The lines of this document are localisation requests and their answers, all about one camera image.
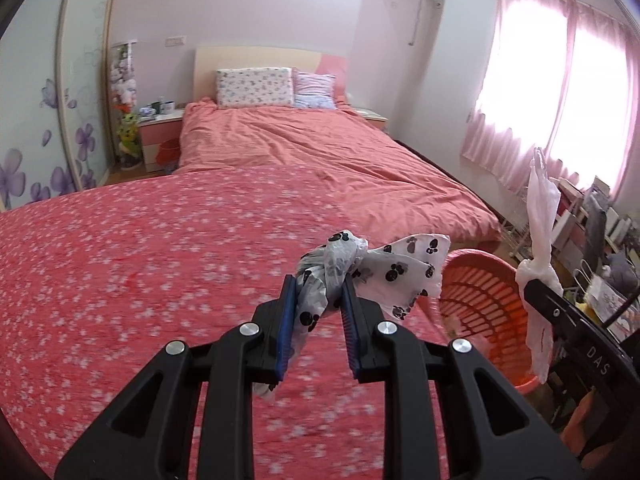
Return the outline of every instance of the sliding wardrobe door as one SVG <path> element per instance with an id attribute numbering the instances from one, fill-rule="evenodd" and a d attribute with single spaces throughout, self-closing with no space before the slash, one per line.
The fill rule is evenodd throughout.
<path id="1" fill-rule="evenodd" d="M 54 82 L 61 3 L 25 0 L 0 39 L 0 210 L 76 190 Z"/>
<path id="2" fill-rule="evenodd" d="M 63 139 L 80 189 L 100 186 L 113 160 L 104 81 L 110 0 L 65 0 L 58 37 Z"/>

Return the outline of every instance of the screw head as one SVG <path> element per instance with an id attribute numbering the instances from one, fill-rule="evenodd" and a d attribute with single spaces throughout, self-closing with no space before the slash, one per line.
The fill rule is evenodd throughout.
<path id="1" fill-rule="evenodd" d="M 182 341 L 171 341 L 164 347 L 164 351 L 169 355 L 178 355 L 184 352 L 185 345 Z"/>
<path id="2" fill-rule="evenodd" d="M 471 352 L 473 348 L 473 345 L 466 339 L 455 339 L 451 345 L 456 352 L 460 352 L 461 354 Z"/>
<path id="3" fill-rule="evenodd" d="M 384 335 L 392 335 L 398 331 L 398 326 L 391 321 L 381 321 L 378 323 L 378 332 Z"/>
<path id="4" fill-rule="evenodd" d="M 255 323 L 244 323 L 244 325 L 240 327 L 240 333 L 242 335 L 256 335 L 258 332 L 260 332 L 260 327 Z"/>

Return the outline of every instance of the striped pillow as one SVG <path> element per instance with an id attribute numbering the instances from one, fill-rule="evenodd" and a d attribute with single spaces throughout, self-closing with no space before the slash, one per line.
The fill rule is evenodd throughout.
<path id="1" fill-rule="evenodd" d="M 335 75 L 293 71 L 294 106 L 335 110 Z"/>

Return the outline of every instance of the pink bedspread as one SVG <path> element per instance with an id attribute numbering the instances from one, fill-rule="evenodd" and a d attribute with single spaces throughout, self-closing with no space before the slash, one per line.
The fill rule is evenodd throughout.
<path id="1" fill-rule="evenodd" d="M 154 178 L 0 214 L 2 411 L 51 475 L 165 343 L 203 344 L 249 320 L 303 253 L 346 226 L 375 236 L 314 171 L 290 166 Z M 406 326 L 442 341 L 420 309 Z M 276 392 L 254 402 L 257 478 L 382 477 L 383 387 L 352 380 L 339 316 L 318 324 Z"/>
<path id="2" fill-rule="evenodd" d="M 218 110 L 205 98 L 187 108 L 178 172 L 299 164 L 318 171 L 356 224 L 388 239 L 499 238 L 497 218 L 470 190 L 340 108 Z"/>

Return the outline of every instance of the white plastic bag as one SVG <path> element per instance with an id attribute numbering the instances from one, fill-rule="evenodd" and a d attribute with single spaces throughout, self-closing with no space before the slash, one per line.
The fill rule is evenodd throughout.
<path id="1" fill-rule="evenodd" d="M 530 280 L 539 279 L 562 296 L 562 286 L 551 266 L 551 231 L 554 226 L 560 191 L 546 176 L 542 150 L 536 148 L 531 162 L 527 213 L 531 232 L 533 258 L 524 260 L 516 271 L 520 297 L 529 319 L 527 321 L 527 347 L 531 350 L 531 370 L 540 383 L 546 383 L 554 340 L 551 323 L 524 300 L 524 287 Z"/>

